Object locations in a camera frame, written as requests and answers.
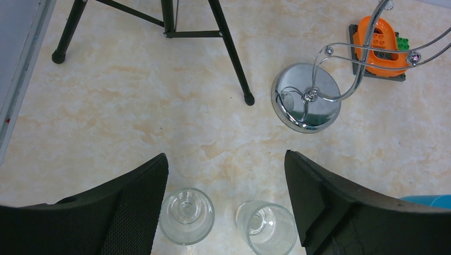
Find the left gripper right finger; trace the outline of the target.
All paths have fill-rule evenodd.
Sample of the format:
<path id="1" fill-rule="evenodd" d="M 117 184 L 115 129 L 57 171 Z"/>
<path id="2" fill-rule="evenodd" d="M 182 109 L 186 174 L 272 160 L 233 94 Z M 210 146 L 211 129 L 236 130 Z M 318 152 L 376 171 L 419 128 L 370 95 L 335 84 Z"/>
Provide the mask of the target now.
<path id="1" fill-rule="evenodd" d="M 450 254 L 450 210 L 389 197 L 288 150 L 285 176 L 307 254 Z"/>

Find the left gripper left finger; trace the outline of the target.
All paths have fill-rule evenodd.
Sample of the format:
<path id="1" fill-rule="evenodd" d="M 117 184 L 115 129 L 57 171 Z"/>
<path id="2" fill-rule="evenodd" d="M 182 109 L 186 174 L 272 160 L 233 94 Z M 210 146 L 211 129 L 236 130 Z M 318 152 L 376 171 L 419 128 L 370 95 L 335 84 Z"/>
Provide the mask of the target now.
<path id="1" fill-rule="evenodd" d="M 150 254 L 168 172 L 162 153 L 54 204 L 1 206 L 1 254 Z"/>

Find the blue wine glass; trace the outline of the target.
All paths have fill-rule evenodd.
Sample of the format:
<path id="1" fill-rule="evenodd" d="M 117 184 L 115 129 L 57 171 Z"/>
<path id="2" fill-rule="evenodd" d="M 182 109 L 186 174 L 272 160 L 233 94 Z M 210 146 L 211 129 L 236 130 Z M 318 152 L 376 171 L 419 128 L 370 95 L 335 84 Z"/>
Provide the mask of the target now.
<path id="1" fill-rule="evenodd" d="M 421 205 L 450 209 L 450 194 L 444 195 L 413 195 L 400 198 L 403 201 Z"/>

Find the clear ribbed wine glass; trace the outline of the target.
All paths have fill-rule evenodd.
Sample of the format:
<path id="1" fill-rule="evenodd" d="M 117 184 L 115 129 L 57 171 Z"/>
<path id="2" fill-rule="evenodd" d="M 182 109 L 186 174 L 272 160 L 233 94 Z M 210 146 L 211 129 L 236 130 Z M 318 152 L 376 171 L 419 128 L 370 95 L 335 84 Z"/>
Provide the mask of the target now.
<path id="1" fill-rule="evenodd" d="M 208 195 L 197 188 L 184 188 L 163 200 L 158 225 L 163 235 L 177 245 L 193 245 L 205 239 L 215 221 Z"/>
<path id="2" fill-rule="evenodd" d="M 290 254 L 297 240 L 292 213 L 267 201 L 242 203 L 236 210 L 235 225 L 255 254 Z"/>

